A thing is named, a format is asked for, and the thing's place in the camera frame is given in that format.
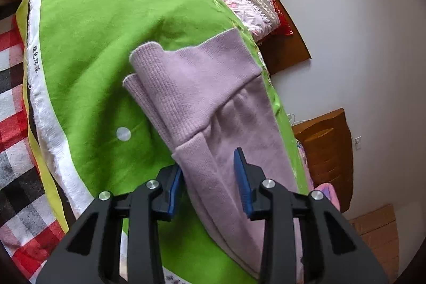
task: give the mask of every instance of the red pillow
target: red pillow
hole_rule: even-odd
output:
[[[273,7],[275,9],[275,12],[278,15],[278,18],[280,19],[280,26],[274,30],[270,35],[276,35],[276,34],[281,34],[281,35],[293,35],[293,31],[290,27],[290,25],[288,24],[287,20],[284,17],[284,14],[282,13],[282,11],[280,10],[280,8],[278,7],[278,4],[276,3],[275,0],[271,0]]]

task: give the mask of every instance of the white dot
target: white dot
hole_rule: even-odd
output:
[[[116,131],[117,138],[121,141],[128,141],[132,133],[126,127],[119,127]]]

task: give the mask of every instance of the plaid fabric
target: plaid fabric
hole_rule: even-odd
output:
[[[64,233],[29,148],[22,102],[23,47],[15,17],[1,20],[0,241],[19,270],[35,283]]]

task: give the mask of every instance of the fabric fold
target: fabric fold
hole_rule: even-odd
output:
[[[268,178],[297,186],[261,77],[236,28],[196,47],[133,51],[123,81],[182,168],[209,235],[250,274],[260,271],[264,223],[242,211],[233,164],[241,147]]]

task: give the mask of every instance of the green fabric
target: green fabric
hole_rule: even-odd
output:
[[[122,87],[129,53],[156,41],[165,50],[198,45],[238,27],[260,65],[250,33],[221,0],[42,0],[40,49],[46,85],[72,160],[92,196],[122,194],[172,163],[170,152]],[[301,192],[306,179],[285,111],[265,85]],[[119,127],[130,140],[116,137]],[[163,265],[192,284],[255,283],[207,235],[188,198],[159,226]]]

